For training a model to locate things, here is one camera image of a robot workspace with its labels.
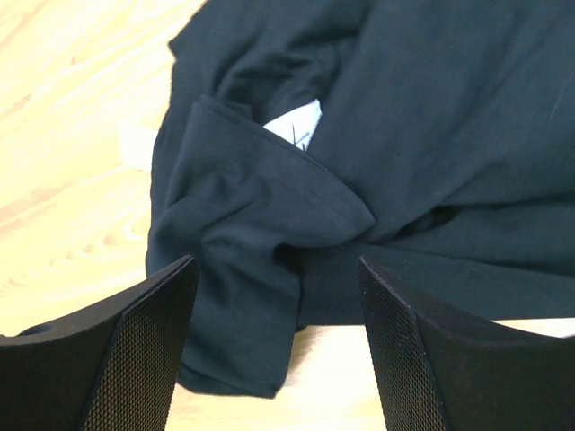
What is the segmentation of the black t shirt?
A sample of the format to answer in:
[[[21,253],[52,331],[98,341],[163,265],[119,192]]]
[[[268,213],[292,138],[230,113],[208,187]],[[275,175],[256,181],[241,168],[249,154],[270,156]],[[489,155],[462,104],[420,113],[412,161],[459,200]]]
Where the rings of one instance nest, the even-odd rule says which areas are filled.
[[[271,398],[362,322],[358,259],[488,319],[574,314],[571,1],[208,1],[171,41],[148,273],[191,255],[178,373]],[[304,152],[263,126],[318,99]]]

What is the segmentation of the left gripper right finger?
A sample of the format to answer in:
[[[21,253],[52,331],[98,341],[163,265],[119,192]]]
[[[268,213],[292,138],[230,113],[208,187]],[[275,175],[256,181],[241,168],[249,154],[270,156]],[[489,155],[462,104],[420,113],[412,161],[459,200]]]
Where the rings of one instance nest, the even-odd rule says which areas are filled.
[[[358,288],[387,429],[573,429],[573,337],[475,316],[368,259]]]

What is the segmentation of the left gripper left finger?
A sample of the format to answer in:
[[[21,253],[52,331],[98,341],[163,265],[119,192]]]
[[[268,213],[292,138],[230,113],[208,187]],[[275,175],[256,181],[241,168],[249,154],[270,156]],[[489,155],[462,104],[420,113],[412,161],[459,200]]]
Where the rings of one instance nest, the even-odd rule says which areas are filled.
[[[1,338],[3,430],[163,430],[199,282],[190,256]]]

